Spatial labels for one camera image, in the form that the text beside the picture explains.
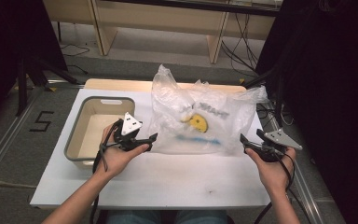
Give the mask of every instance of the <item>floor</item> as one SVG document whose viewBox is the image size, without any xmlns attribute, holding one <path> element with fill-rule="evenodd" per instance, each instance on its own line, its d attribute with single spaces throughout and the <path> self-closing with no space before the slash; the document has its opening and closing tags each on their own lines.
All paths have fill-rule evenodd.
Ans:
<svg viewBox="0 0 358 224">
<path fill-rule="evenodd" d="M 52 23 L 55 32 L 57 33 L 57 23 Z M 214 79 L 213 72 L 211 71 L 224 71 L 227 72 L 230 78 L 234 81 L 240 82 L 240 79 L 252 78 L 250 76 L 244 76 L 241 72 L 249 74 L 249 69 L 245 66 L 233 62 L 222 50 L 220 51 L 219 58 L 216 64 L 211 64 L 209 62 L 208 56 L 208 48 L 206 44 L 206 38 L 204 35 L 189 35 L 189 34 L 179 34 L 179 33 L 171 33 L 171 32 L 160 32 L 160 31 L 146 31 L 146 30 L 134 30 L 134 29 L 119 29 L 117 33 L 117 37 L 114 41 L 113 47 L 109 51 L 107 56 L 101 56 L 98 51 L 98 47 L 95 41 L 95 34 L 92 26 L 81 25 L 81 24 L 72 24 L 72 23 L 61 23 L 62 30 L 62 53 L 65 56 L 65 60 L 70 66 L 70 72 L 74 74 L 78 74 L 80 77 L 109 77 L 109 73 L 112 72 L 109 69 L 104 69 L 103 66 L 106 64 L 116 64 L 119 66 L 120 64 L 132 64 L 133 70 L 136 70 L 136 73 L 141 73 L 142 70 L 137 67 L 138 63 L 148 63 L 152 64 L 151 67 L 156 67 L 160 63 L 168 64 L 172 68 L 176 69 L 177 73 L 180 73 L 180 69 L 183 68 L 188 72 L 188 76 L 195 77 L 193 72 L 205 72 L 205 74 L 201 74 L 201 78 L 205 80 L 213 79 L 215 82 L 219 82 L 218 79 Z M 231 49 L 234 49 L 238 43 L 238 39 L 236 38 L 225 38 L 224 39 L 227 46 Z M 251 48 L 256 56 L 260 54 L 261 49 L 263 48 L 263 41 L 260 40 L 250 40 Z M 246 50 L 244 50 L 244 44 L 241 42 L 236 50 L 236 53 L 243 58 L 246 62 L 250 62 L 248 56 L 246 54 Z M 131 70 L 131 67 L 126 67 L 123 69 Z M 127 76 L 128 79 L 133 79 L 137 74 L 132 74 L 131 71 L 121 71 L 121 78 Z M 153 77 L 153 74 L 150 77 L 145 77 L 145 79 L 150 79 Z M 50 79 L 59 79 L 55 76 L 52 76 Z M 57 95 L 60 95 L 61 98 L 67 97 L 70 100 L 76 96 L 76 90 L 73 89 L 60 89 L 55 95 L 52 96 L 49 92 L 43 92 L 42 97 L 48 99 L 51 105 L 46 105 L 43 103 L 38 103 L 35 107 L 40 107 L 45 109 L 46 106 L 60 108 L 61 113 L 68 113 L 70 110 L 69 105 L 60 105 L 59 102 L 54 99 L 57 98 Z M 14 116 L 7 114 L 12 114 L 10 112 L 10 108 L 16 106 L 16 91 L 13 90 L 12 94 L 8 95 L 7 105 L 3 106 L 0 112 L 0 129 L 1 128 L 9 128 L 9 124 L 14 119 Z M 260 111 L 258 113 L 261 119 L 262 125 L 265 130 L 273 130 L 274 121 L 270 117 L 267 117 L 267 114 L 264 111 Z M 65 122 L 65 118 L 58 117 L 56 115 L 52 115 L 57 117 L 55 120 L 56 123 L 60 125 L 56 126 L 56 132 L 53 132 L 51 138 L 57 138 L 60 133 L 60 128 Z M 286 117 L 286 121 L 289 124 L 291 121 L 290 116 Z M 285 131 L 292 136 L 298 143 L 305 146 L 300 131 L 296 128 L 296 122 L 293 125 L 285 124 Z M 37 142 L 37 139 L 41 138 L 41 136 L 34 136 L 33 142 Z M 11 151 L 21 150 L 21 143 L 15 143 L 14 148 L 10 148 L 7 152 L 8 155 L 12 153 Z M 51 143 L 48 147 L 54 147 L 54 143 Z M 11 174 L 10 171 L 10 158 L 7 156 L 3 159 L 4 163 L 0 164 L 0 177 L 8 176 Z M 48 162 L 48 153 L 44 155 L 44 160 L 39 162 L 39 168 L 43 171 L 43 165 L 46 165 Z M 33 166 L 33 161 L 25 161 L 24 166 L 27 163 L 29 166 Z M 334 200 L 331 198 L 328 189 L 324 185 L 322 178 L 320 177 L 317 167 L 311 162 L 310 156 L 307 152 L 307 147 L 305 146 L 304 150 L 298 152 L 297 154 L 297 164 L 301 168 L 301 174 L 303 175 L 306 183 L 307 189 L 310 191 L 310 195 L 312 200 L 314 200 L 317 204 L 318 213 L 320 213 L 320 217 L 322 222 L 320 223 L 345 223 L 342 216 L 335 205 Z M 9 171 L 2 171 L 3 167 L 6 167 Z M 12 223 L 21 223 L 24 220 L 28 221 L 28 223 L 32 222 L 40 222 L 43 220 L 43 217 L 47 216 L 50 211 L 38 210 L 31 208 L 29 204 L 29 198 L 32 197 L 34 192 L 34 187 L 37 184 L 38 179 L 40 178 L 40 173 L 34 174 L 30 178 L 27 177 L 27 173 L 21 172 L 23 169 L 19 169 L 18 172 L 14 172 L 11 178 L 5 179 L 5 181 L 9 182 L 8 185 L 3 185 L 0 183 L 0 207 L 2 209 L 6 209 L 6 213 L 2 215 L 0 212 L 0 223 L 7 222 L 7 216 L 16 216 L 17 213 L 23 212 L 23 217 L 17 217 L 12 220 Z M 20 186 L 14 186 L 13 183 L 21 183 Z M 13 198 L 9 203 L 5 203 L 6 198 Z M 299 215 L 302 222 L 307 222 L 305 216 L 301 209 L 294 202 L 294 207 L 296 209 L 297 214 Z M 258 214 L 262 211 L 262 207 L 255 208 L 246 208 L 246 209 L 234 209 L 228 210 L 228 214 L 234 219 L 235 223 L 252 223 Z M 275 223 L 274 216 L 271 211 L 269 211 L 262 223 Z"/>
</svg>

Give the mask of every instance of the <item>clear plastic bag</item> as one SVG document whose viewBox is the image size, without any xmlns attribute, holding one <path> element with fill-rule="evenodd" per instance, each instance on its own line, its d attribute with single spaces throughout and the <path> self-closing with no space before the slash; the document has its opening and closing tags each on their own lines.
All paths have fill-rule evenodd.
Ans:
<svg viewBox="0 0 358 224">
<path fill-rule="evenodd" d="M 257 103 L 268 101 L 264 87 L 226 93 L 197 81 L 181 89 L 161 65 L 153 79 L 149 133 L 158 133 L 153 152 L 206 154 L 229 152 L 247 134 Z"/>
</svg>

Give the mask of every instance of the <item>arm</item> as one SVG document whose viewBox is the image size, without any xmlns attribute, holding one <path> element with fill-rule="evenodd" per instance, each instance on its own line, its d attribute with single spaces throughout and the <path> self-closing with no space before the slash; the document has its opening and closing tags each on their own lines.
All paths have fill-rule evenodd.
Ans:
<svg viewBox="0 0 358 224">
<path fill-rule="evenodd" d="M 260 159 L 258 154 L 250 148 L 246 148 L 246 153 L 257 165 L 260 180 L 264 187 L 266 187 L 278 223 L 300 223 L 293 206 L 286 197 L 286 185 L 289 178 L 282 166 L 278 162 L 264 162 Z M 293 160 L 296 157 L 296 152 L 291 147 L 287 148 L 286 154 Z M 282 162 L 289 172 L 293 172 L 293 164 L 289 158 L 284 156 Z"/>
<path fill-rule="evenodd" d="M 110 128 L 111 126 L 103 130 L 103 140 Z M 109 142 L 113 142 L 112 136 L 109 138 Z M 107 172 L 101 164 L 102 161 L 100 161 L 97 170 L 91 178 L 51 213 L 43 223 L 79 223 L 109 180 L 120 174 L 133 158 L 143 153 L 147 148 L 148 145 L 142 145 L 128 152 L 116 147 L 108 148 L 104 152 L 104 157 L 108 164 Z"/>
</svg>

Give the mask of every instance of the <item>person's lap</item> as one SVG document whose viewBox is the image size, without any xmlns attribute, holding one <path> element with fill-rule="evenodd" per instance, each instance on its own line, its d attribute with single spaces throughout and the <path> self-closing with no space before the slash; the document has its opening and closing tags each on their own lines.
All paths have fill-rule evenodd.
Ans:
<svg viewBox="0 0 358 224">
<path fill-rule="evenodd" d="M 115 224 L 160 224 L 157 210 L 115 210 L 109 211 L 106 223 Z M 176 224 L 227 224 L 225 210 L 182 210 L 176 215 Z"/>
</svg>

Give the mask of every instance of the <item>forearm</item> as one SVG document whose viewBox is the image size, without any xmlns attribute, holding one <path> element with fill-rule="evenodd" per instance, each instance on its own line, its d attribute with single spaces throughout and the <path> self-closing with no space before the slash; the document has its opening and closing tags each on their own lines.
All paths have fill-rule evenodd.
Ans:
<svg viewBox="0 0 358 224">
<path fill-rule="evenodd" d="M 284 190 L 271 190 L 268 192 L 272 207 L 278 219 L 278 223 L 294 224 L 300 223 L 293 206 L 286 197 Z"/>
<path fill-rule="evenodd" d="M 43 223 L 79 223 L 108 181 L 103 175 L 93 175 Z"/>
</svg>

